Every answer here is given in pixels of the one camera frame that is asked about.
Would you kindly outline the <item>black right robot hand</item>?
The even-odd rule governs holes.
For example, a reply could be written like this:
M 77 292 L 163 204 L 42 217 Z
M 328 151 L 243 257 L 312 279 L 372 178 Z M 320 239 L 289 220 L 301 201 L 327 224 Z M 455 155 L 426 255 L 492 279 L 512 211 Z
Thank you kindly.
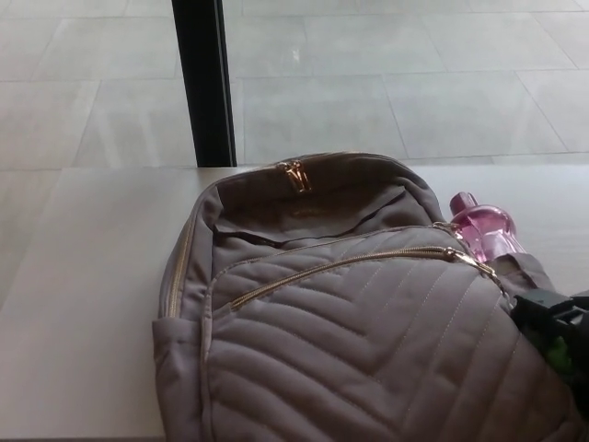
M 588 408 L 588 293 L 573 297 L 533 289 L 515 297 L 511 314 L 520 332 L 537 348 Z

